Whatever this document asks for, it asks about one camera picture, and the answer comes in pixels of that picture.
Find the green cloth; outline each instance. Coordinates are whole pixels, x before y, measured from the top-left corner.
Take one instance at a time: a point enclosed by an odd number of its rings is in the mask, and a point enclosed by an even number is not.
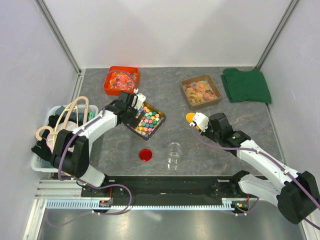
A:
[[[239,71],[236,68],[226,68],[221,78],[231,103],[244,101],[271,103],[265,77],[259,69]]]

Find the cable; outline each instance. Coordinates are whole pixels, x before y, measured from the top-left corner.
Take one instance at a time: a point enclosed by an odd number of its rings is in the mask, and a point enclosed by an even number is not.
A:
[[[250,201],[248,201],[248,210],[242,210],[239,206],[235,206],[237,209],[239,209],[241,212],[243,213],[248,213],[249,209],[250,209]]]
[[[128,74],[127,72],[125,71],[121,71],[121,70],[112,70],[112,71],[109,71],[107,73],[107,75],[111,74],[111,73],[123,73],[123,74],[126,74],[127,76],[129,76],[133,83],[134,83],[134,86],[136,87],[136,89],[138,88],[138,85],[135,81],[135,79],[130,75]],[[105,105],[104,105],[104,98],[103,98],[103,93],[102,93],[102,88],[103,88],[103,82],[102,81],[102,87],[100,88],[100,100],[101,100],[101,104],[102,104],[102,116],[105,114],[106,112],[106,108],[105,108]],[[61,156],[61,159],[60,159],[60,162],[59,162],[59,166],[58,166],[58,179],[60,181],[64,181],[66,179],[69,179],[70,177],[62,177],[62,166],[64,164],[64,160],[65,160],[65,157],[67,155],[67,152],[72,144],[72,142],[76,139],[76,137],[82,133],[85,129],[89,128],[92,124],[94,124],[95,122],[99,121],[101,119],[101,117],[97,117],[97,118],[94,118],[93,120],[89,121],[85,126],[83,126],[83,128],[80,128],[76,133],[73,134],[73,136],[71,137],[71,139],[68,141],[68,143],[66,144],[65,148],[64,148],[64,151],[62,153],[62,156]],[[76,178],[77,181],[80,181],[80,182],[83,182],[85,183],[86,185],[88,185],[89,187],[91,188],[94,188],[94,189],[106,189],[106,188],[111,188],[111,187],[121,187],[121,188],[124,188],[125,190],[127,190],[127,192],[129,193],[129,203],[128,205],[120,210],[120,211],[117,211],[117,212],[100,212],[99,214],[100,215],[119,215],[119,214],[122,214],[124,213],[131,205],[131,202],[132,202],[132,193],[131,191],[129,190],[129,188],[127,188],[126,186],[122,185],[122,184],[110,184],[110,185],[106,185],[106,186],[94,186],[92,184],[89,184],[87,182],[84,182],[82,181],[81,179],[78,179]]]
[[[250,200],[250,195],[247,193],[247,194],[246,194],[246,201],[245,201],[244,204],[249,203],[249,205],[250,205],[249,200]]]
[[[44,218],[45,218],[46,223],[47,223],[50,227],[57,229],[57,228],[61,228],[61,227],[65,226],[65,225],[68,225],[69,223],[72,223],[73,221],[75,221],[75,220],[77,220],[77,219],[79,219],[79,218],[82,218],[82,217],[84,217],[84,216],[86,216],[86,215],[89,215],[89,214],[92,214],[92,211],[87,211],[87,212],[85,212],[85,213],[83,213],[83,214],[81,214],[81,215],[79,215],[79,216],[77,216],[77,217],[75,217],[75,218],[73,218],[73,219],[71,219],[71,220],[63,223],[63,224],[61,224],[61,225],[54,225],[54,224],[52,224],[51,222],[49,222],[49,219],[48,219],[49,212],[48,212],[48,211],[46,211]]]
[[[305,218],[304,219],[308,224],[310,224],[312,227],[314,227],[315,229],[318,229],[320,231],[320,227],[315,225],[312,221],[310,221],[309,219]]]
[[[224,213],[226,213],[226,214],[231,214],[231,215],[235,215],[236,217],[237,217],[237,216],[246,216],[246,215],[248,215],[249,213],[251,213],[251,212],[256,208],[257,203],[259,202],[259,199],[260,199],[260,198],[258,197],[258,198],[256,199],[254,205],[252,206],[252,208],[249,209],[248,211],[244,212],[244,213],[236,213],[236,214],[234,214],[234,213],[231,212],[231,211],[224,211]]]
[[[75,183],[76,183],[79,187],[81,187],[81,188],[83,187],[83,185],[81,185],[81,184],[78,183],[78,180],[76,180]]]
[[[269,156],[268,154],[266,154],[266,153],[264,153],[264,152],[262,152],[262,151],[257,151],[257,150],[254,149],[254,148],[216,146],[216,145],[207,143],[207,142],[203,141],[200,137],[198,137],[193,127],[191,128],[191,131],[192,131],[192,134],[195,136],[195,138],[196,138],[199,142],[201,142],[201,143],[203,143],[203,144],[205,144],[205,145],[207,145],[207,146],[209,146],[209,147],[212,147],[212,148],[215,148],[215,149],[228,150],[228,151],[232,151],[232,150],[233,150],[233,151],[234,151],[234,150],[237,150],[237,151],[242,151],[242,150],[243,150],[243,151],[250,151],[250,152],[254,152],[254,153],[256,153],[256,154],[261,154],[262,156],[266,157],[266,158],[269,159],[272,163],[274,163],[281,171],[283,171],[283,172],[305,193],[305,195],[307,195],[307,197],[314,203],[314,205],[320,210],[320,204],[317,202],[317,200],[304,188],[304,186],[301,185],[300,182],[298,182],[298,180],[297,180],[294,176],[291,175],[290,172],[286,171],[286,169],[285,169],[280,163],[278,163],[276,160],[274,160],[273,157]],[[314,223],[312,223],[312,226],[315,227],[316,229],[320,230],[320,226],[317,226],[317,225],[315,225]]]

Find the glass cup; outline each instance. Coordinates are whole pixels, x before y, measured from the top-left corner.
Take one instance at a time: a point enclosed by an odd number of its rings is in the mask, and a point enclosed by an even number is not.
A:
[[[177,170],[177,164],[181,156],[182,148],[177,142],[172,142],[168,146],[168,169]]]

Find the red bottle cap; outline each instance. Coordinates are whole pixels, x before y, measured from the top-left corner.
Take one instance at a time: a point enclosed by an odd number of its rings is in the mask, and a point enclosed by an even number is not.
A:
[[[139,153],[139,157],[142,161],[148,162],[152,158],[152,151],[150,149],[142,149]]]

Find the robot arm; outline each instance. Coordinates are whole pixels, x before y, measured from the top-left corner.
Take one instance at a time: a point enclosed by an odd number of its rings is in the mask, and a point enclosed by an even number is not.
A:
[[[67,143],[75,133],[82,130],[72,142],[73,150],[69,148],[64,158],[62,171],[96,187],[107,185],[109,177],[90,164],[90,146],[105,132],[121,123],[135,128],[145,115],[144,112],[141,112],[139,118],[136,118],[137,112],[145,100],[146,97],[141,93],[122,92],[117,100],[105,107],[105,111],[102,110],[86,124],[73,131],[61,130],[54,145],[51,165],[59,168]]]
[[[281,171],[267,157],[259,154],[261,152],[270,156],[248,135],[242,131],[233,130],[224,113],[216,113],[207,117],[197,112],[190,125],[196,127],[202,136],[227,148],[226,151],[246,161],[267,178],[267,180],[262,180],[247,171],[240,171],[234,175],[239,191],[255,195],[277,206],[282,215],[294,224],[300,223],[316,209],[313,202],[286,173],[291,173],[319,201],[320,195],[315,177],[307,171],[299,173],[275,159],[284,167],[285,171]]]

